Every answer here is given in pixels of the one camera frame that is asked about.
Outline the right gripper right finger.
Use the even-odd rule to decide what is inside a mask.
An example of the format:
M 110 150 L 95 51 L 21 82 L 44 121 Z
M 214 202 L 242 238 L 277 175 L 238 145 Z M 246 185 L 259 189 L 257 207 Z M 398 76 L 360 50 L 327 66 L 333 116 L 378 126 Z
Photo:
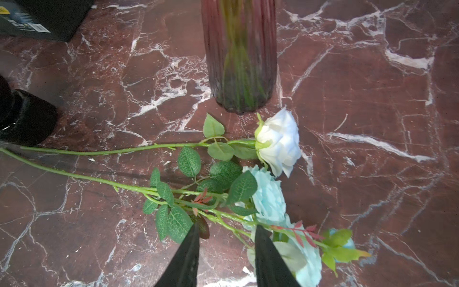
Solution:
M 259 287 L 300 286 L 261 225 L 255 233 L 255 269 Z

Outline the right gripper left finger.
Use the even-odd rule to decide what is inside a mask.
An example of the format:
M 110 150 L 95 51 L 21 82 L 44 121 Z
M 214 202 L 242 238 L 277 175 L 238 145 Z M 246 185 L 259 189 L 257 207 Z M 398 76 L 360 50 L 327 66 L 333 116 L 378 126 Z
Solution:
M 196 287 L 200 252 L 199 228 L 194 224 L 155 287 Z

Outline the large pale blue rose stem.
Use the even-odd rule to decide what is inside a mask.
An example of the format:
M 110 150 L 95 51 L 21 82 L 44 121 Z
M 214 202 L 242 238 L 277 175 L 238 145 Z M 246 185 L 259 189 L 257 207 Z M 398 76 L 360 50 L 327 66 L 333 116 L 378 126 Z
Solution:
M 203 124 L 204 139 L 195 143 L 155 143 L 143 147 L 107 151 L 70 151 L 40 147 L 20 148 L 39 153 L 95 156 L 125 154 L 159 148 L 206 147 L 208 154 L 216 160 L 228 161 L 233 157 L 242 160 L 258 159 L 266 168 L 269 167 L 271 169 L 275 177 L 279 177 L 283 173 L 289 177 L 296 162 L 301 158 L 300 133 L 294 116 L 289 110 L 282 108 L 266 120 L 263 120 L 260 114 L 257 115 L 257 118 L 258 127 L 252 139 L 229 141 L 224 136 L 225 128 L 223 124 L 210 114 L 207 114 Z

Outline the black ceramic vase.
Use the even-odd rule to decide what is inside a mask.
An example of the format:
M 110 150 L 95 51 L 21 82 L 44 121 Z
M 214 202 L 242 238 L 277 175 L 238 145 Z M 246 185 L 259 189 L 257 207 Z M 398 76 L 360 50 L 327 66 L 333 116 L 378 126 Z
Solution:
M 1 141 L 22 146 L 42 143 L 58 120 L 57 108 L 1 77 Z

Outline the dark red glass vase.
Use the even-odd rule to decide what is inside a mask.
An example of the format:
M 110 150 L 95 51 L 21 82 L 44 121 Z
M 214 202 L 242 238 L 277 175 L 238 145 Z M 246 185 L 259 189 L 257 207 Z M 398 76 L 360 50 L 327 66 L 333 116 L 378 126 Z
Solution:
M 277 78 L 276 1 L 202 1 L 201 9 L 213 97 L 236 114 L 263 107 Z

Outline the yellow black toolbox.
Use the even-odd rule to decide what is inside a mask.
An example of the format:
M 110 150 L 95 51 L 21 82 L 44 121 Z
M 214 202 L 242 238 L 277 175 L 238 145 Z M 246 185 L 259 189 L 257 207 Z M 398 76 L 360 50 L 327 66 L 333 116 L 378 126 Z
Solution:
M 1 1 L 1 34 L 69 42 L 93 0 Z

